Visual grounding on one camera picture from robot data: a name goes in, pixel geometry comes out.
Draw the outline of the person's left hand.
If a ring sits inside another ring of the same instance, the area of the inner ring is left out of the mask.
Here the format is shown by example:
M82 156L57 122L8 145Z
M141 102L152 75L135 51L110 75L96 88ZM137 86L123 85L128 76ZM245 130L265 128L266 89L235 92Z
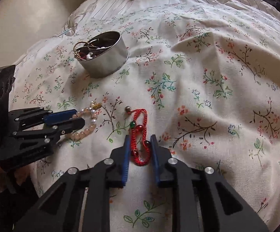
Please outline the person's left hand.
M14 172L5 172L0 167L0 193L2 193L8 186L21 186L30 175L30 166L26 165L22 168L16 169Z

